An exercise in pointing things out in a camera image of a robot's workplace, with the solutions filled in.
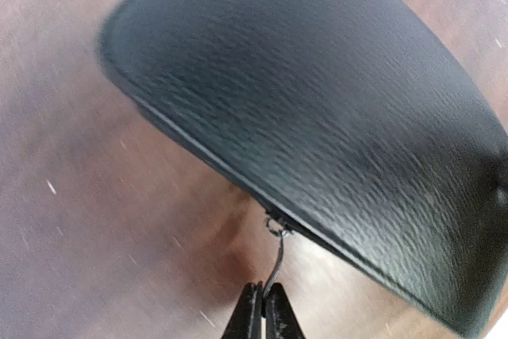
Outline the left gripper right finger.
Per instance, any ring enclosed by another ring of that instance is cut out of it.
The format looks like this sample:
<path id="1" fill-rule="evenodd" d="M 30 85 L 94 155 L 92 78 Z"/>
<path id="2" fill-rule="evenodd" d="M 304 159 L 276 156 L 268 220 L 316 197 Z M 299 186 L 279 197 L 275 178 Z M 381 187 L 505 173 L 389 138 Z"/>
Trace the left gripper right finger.
<path id="1" fill-rule="evenodd" d="M 267 339 L 305 339 L 283 285 L 274 283 L 264 300 Z"/>

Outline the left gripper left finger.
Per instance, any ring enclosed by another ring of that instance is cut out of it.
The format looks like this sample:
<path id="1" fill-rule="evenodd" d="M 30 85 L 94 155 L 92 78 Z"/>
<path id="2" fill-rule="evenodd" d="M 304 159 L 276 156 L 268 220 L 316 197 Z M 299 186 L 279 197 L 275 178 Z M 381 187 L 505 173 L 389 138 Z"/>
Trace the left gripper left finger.
<path id="1" fill-rule="evenodd" d="M 247 283 L 221 339 L 260 339 L 263 284 Z"/>

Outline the black zippered tool case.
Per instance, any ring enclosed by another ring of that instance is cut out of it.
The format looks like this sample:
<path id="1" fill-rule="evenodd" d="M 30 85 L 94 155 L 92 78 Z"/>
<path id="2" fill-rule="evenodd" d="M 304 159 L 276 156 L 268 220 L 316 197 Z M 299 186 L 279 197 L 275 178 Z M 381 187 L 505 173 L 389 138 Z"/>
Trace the black zippered tool case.
<path id="1" fill-rule="evenodd" d="M 98 54 L 160 131 L 462 337 L 507 275 L 507 135 L 401 0 L 124 0 Z"/>

